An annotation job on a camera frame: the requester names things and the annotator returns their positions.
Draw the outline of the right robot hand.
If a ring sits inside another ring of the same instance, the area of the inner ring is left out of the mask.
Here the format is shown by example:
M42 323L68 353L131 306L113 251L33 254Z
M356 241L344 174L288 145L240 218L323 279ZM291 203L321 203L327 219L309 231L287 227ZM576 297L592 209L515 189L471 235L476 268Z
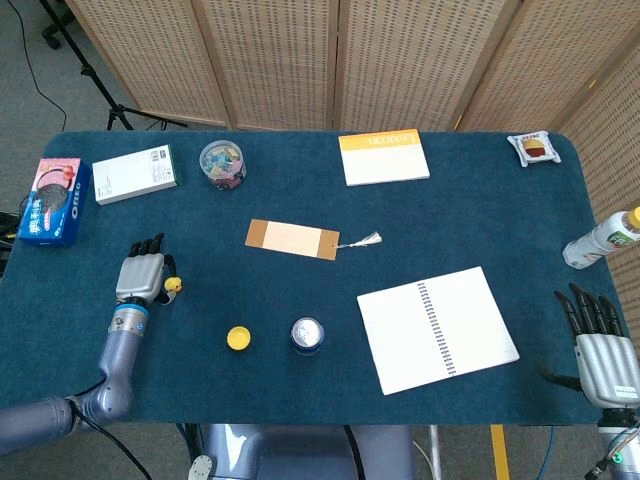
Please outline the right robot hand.
M578 375L559 375L537 367L547 382L582 393L602 410L639 408L639 361L612 301L571 283L574 298L554 293L566 314Z

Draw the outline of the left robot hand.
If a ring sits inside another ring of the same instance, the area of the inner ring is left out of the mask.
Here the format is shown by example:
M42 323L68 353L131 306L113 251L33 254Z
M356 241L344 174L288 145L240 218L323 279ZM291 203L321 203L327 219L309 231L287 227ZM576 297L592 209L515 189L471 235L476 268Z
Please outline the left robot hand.
M177 275L173 256L161 252L163 238L159 233L131 245L116 284L118 304L168 305L182 291L183 281Z

